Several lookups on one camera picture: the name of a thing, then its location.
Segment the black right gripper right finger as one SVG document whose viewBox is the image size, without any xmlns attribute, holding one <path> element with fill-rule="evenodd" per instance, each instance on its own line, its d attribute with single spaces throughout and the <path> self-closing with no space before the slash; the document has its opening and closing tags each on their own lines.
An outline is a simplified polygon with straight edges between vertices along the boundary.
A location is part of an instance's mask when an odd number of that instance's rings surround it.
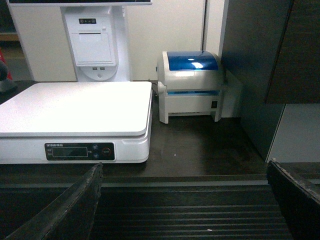
<svg viewBox="0 0 320 240">
<path fill-rule="evenodd" d="M 320 238 L 320 188 L 270 160 L 266 177 L 294 240 Z"/>
</svg>

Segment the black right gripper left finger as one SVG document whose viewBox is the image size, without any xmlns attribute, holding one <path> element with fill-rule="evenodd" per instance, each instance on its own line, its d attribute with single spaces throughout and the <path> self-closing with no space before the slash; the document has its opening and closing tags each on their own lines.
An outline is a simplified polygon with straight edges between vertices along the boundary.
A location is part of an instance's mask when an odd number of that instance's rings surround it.
<svg viewBox="0 0 320 240">
<path fill-rule="evenodd" d="M 101 196 L 102 179 L 100 162 L 6 239 L 88 240 Z"/>
</svg>

